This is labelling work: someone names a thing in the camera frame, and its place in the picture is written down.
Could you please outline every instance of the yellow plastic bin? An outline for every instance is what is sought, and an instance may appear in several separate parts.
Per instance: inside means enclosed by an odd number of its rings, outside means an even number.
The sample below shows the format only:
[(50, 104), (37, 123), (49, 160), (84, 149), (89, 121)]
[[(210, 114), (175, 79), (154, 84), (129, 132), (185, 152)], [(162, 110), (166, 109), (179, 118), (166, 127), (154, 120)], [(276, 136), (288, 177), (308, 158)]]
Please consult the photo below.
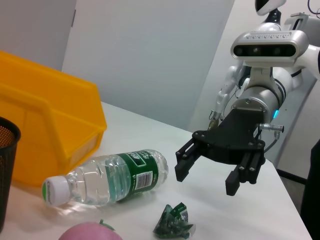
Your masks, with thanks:
[(1, 51), (0, 117), (21, 130), (13, 179), (32, 186), (85, 161), (107, 128), (95, 84)]

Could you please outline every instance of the table surface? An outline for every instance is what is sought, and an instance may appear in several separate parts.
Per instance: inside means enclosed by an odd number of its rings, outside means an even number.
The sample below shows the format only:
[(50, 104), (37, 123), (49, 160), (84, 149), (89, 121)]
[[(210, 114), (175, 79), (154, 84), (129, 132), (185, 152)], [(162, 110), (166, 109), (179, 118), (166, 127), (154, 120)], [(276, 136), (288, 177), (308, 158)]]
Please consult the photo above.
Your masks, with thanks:
[(183, 202), (193, 240), (311, 240), (274, 166), (261, 167), (257, 184), (241, 184), (227, 196), (225, 180), (235, 166), (199, 158), (183, 182), (177, 182), (175, 152), (192, 134), (188, 131), (102, 103), (108, 129), (94, 156), (155, 149), (168, 161), (167, 181), (156, 191), (105, 207), (71, 203), (45, 206), (40, 189), (13, 183), (0, 240), (57, 240), (83, 222), (105, 223), (123, 240), (153, 240), (153, 229), (167, 204)]

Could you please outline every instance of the pink object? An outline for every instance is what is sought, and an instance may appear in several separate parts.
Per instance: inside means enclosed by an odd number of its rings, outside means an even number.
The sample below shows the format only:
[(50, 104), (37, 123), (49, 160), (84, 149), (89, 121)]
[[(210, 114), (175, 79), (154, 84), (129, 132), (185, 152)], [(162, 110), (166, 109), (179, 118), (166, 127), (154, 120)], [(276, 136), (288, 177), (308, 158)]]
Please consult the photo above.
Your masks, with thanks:
[(69, 228), (59, 240), (123, 240), (110, 228), (96, 223), (85, 222)]

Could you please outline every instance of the bottle cap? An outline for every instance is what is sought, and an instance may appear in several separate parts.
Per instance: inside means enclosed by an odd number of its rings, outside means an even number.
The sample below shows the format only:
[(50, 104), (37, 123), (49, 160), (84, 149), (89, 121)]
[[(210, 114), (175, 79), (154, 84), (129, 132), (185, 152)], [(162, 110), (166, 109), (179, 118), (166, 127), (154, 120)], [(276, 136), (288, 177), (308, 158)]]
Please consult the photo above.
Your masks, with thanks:
[(64, 176), (52, 176), (47, 178), (42, 185), (42, 196), (49, 206), (59, 206), (70, 200), (70, 189)]

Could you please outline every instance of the mesh basket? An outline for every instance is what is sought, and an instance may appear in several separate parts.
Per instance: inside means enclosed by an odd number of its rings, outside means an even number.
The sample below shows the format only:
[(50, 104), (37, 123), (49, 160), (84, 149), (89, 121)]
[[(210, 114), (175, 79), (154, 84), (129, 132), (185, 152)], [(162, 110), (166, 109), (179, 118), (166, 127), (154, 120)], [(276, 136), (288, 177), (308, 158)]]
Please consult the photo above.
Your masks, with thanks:
[(20, 136), (20, 130), (16, 125), (0, 117), (0, 232), (4, 227), (17, 142)]

